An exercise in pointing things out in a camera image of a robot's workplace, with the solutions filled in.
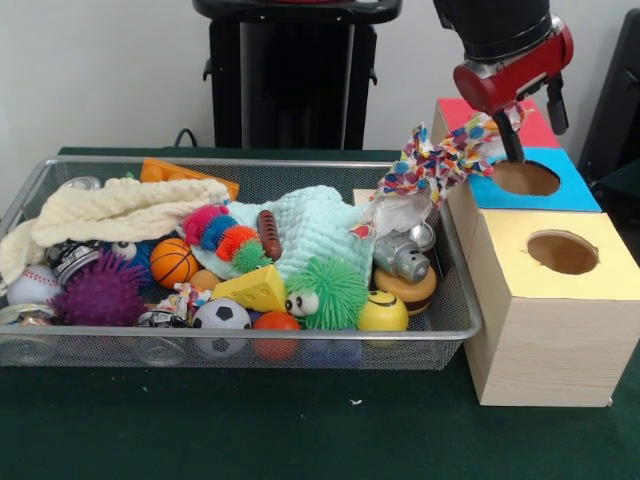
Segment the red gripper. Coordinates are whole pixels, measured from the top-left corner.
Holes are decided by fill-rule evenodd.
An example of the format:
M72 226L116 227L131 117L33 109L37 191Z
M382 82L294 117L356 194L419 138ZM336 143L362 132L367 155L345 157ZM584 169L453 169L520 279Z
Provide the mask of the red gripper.
M462 97L474 109L490 116L496 123L507 160L525 161L523 147L506 112L499 112L513 101L546 87L547 112L555 135L564 135L569 121L562 94L562 70L571 62L574 44L571 32L559 17L551 19L547 38L533 49L507 60L486 64L467 60L453 72Z

